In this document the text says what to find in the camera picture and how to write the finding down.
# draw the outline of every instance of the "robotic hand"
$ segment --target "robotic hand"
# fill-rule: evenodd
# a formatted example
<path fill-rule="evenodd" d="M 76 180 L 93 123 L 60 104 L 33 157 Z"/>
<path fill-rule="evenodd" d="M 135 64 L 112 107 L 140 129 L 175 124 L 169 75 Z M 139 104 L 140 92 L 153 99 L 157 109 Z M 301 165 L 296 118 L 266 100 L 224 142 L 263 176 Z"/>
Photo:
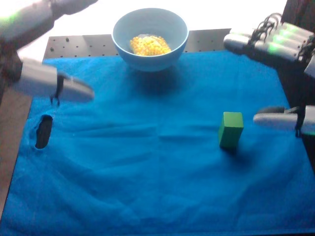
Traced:
<path fill-rule="evenodd" d="M 268 66 L 297 66 L 315 78 L 315 35 L 313 32 L 281 22 L 281 14 L 273 13 L 256 29 L 231 29 L 224 46 L 236 54 L 245 54 Z M 253 118 L 254 123 L 272 128 L 315 132 L 315 106 L 268 107 Z"/>
<path fill-rule="evenodd" d="M 62 15 L 77 13 L 97 0 L 40 0 L 0 17 L 0 80 L 15 90 L 31 96 L 88 102 L 94 91 L 88 85 L 57 72 L 57 69 L 30 59 L 21 61 L 17 50 L 53 28 Z"/>

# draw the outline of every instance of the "blue cloth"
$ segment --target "blue cloth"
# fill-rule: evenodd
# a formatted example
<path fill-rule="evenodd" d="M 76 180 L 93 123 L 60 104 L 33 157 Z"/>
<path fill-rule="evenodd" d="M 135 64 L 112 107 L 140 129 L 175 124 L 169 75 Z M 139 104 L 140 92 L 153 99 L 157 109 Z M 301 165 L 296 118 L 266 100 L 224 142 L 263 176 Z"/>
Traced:
<path fill-rule="evenodd" d="M 229 52 L 145 74 L 119 57 L 50 59 L 95 89 L 89 104 L 34 99 L 0 234 L 263 235 L 315 232 L 315 176 L 294 133 L 252 122 L 287 106 L 275 70 Z M 224 111 L 242 112 L 236 153 Z M 48 146 L 34 147 L 42 115 Z"/>

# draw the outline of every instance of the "clear plastic wrap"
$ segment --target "clear plastic wrap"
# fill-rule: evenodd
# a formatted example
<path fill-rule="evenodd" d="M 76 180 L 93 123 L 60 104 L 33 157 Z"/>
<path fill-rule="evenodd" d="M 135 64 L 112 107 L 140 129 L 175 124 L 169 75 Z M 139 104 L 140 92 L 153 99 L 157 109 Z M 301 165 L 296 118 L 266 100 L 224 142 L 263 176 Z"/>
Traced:
<path fill-rule="evenodd" d="M 157 56 L 171 51 L 164 38 L 149 34 L 134 37 L 130 40 L 130 47 L 134 54 L 140 56 Z"/>

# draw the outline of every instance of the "brown floor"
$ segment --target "brown floor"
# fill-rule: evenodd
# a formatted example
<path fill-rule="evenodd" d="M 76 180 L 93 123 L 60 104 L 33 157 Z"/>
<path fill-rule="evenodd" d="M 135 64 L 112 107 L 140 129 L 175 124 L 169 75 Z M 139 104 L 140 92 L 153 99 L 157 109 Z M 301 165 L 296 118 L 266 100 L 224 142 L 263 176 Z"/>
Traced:
<path fill-rule="evenodd" d="M 0 104 L 0 220 L 32 98 L 11 89 Z"/>

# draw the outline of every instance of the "blue bowl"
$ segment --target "blue bowl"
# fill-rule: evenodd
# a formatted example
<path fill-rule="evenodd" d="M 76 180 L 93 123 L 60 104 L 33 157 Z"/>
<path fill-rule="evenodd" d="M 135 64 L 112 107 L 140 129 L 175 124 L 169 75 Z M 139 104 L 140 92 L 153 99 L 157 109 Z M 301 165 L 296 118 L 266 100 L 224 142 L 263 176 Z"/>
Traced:
<path fill-rule="evenodd" d="M 144 8 L 123 16 L 114 26 L 112 39 L 123 60 L 141 71 L 160 71 L 173 65 L 184 51 L 188 28 L 185 21 L 175 13 L 159 9 Z M 171 52 L 159 56 L 135 55 L 130 40 L 140 34 L 154 34 L 165 39 Z"/>

